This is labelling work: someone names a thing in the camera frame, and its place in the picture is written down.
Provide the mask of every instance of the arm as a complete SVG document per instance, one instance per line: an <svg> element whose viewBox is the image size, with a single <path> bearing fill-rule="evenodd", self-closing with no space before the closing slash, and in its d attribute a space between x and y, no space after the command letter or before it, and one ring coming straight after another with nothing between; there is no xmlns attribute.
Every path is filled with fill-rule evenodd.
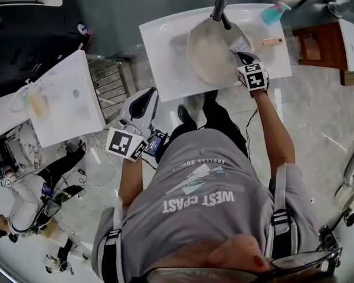
<svg viewBox="0 0 354 283"><path fill-rule="evenodd" d="M254 91L253 96L260 112L271 177L275 177L279 166L295 163L294 144L268 95L263 91Z"/></svg>
<svg viewBox="0 0 354 283"><path fill-rule="evenodd" d="M142 159L136 162L124 159L122 177L119 186L119 197L123 202L123 209L127 210L134 199L143 191Z"/></svg>

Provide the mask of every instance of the gray floor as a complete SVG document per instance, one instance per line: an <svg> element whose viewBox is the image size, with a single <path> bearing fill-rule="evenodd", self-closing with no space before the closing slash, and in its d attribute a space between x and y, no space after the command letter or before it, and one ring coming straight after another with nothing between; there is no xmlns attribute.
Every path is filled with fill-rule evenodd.
<svg viewBox="0 0 354 283"><path fill-rule="evenodd" d="M129 52L143 44L139 25L161 17L212 6L215 0L77 0L84 22L93 31L90 53L110 56ZM226 0L228 4L276 3L291 6L299 0ZM282 23L297 28L333 21L323 9L324 0L310 0L298 10L285 14Z"/></svg>

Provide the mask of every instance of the backpack strap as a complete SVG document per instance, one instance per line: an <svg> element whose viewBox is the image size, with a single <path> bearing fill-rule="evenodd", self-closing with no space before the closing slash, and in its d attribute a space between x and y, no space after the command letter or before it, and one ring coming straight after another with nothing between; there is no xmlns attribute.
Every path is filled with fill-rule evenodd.
<svg viewBox="0 0 354 283"><path fill-rule="evenodd" d="M265 256L273 259L289 256L297 251L297 229L286 208L287 163L277 169L274 191L274 212L268 229Z"/></svg>
<svg viewBox="0 0 354 283"><path fill-rule="evenodd" d="M99 261L99 277L105 283L123 283L122 260L121 260L121 230L116 229L109 232L106 240L100 244L99 251L102 260Z"/></svg>
<svg viewBox="0 0 354 283"><path fill-rule="evenodd" d="M113 228L102 239L99 245L97 275L105 283L124 283L122 269L122 221L122 200L118 197L113 213Z"/></svg>
<svg viewBox="0 0 354 283"><path fill-rule="evenodd" d="M275 236L282 235L290 230L290 213L286 209L286 170L287 163L277 169L274 213L271 217Z"/></svg>

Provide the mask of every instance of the black shoe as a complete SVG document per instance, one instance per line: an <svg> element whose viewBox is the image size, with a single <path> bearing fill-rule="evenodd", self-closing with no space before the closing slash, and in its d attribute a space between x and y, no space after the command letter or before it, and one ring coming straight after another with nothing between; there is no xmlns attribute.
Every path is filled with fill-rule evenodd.
<svg viewBox="0 0 354 283"><path fill-rule="evenodd" d="M182 104L178 105L177 115L178 115L179 120L181 122L183 122L183 124L186 124L189 121L194 122L193 119L191 118L190 114L189 114L189 111Z"/></svg>
<svg viewBox="0 0 354 283"><path fill-rule="evenodd" d="M205 92L204 100L216 100L218 97L218 90L212 90L209 92Z"/></svg>

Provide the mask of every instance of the sink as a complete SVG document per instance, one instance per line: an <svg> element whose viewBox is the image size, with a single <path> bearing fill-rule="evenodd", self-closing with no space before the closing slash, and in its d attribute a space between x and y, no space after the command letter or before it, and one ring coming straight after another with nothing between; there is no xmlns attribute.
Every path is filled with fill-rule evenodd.
<svg viewBox="0 0 354 283"><path fill-rule="evenodd" d="M272 26L261 19L261 11L272 4L227 5L225 14L252 42L271 79L289 77L291 65L280 22ZM186 56L190 30L209 18L213 7L181 12L141 25L143 42L161 101L215 90L191 67ZM283 43L263 46L262 39L282 38Z"/></svg>

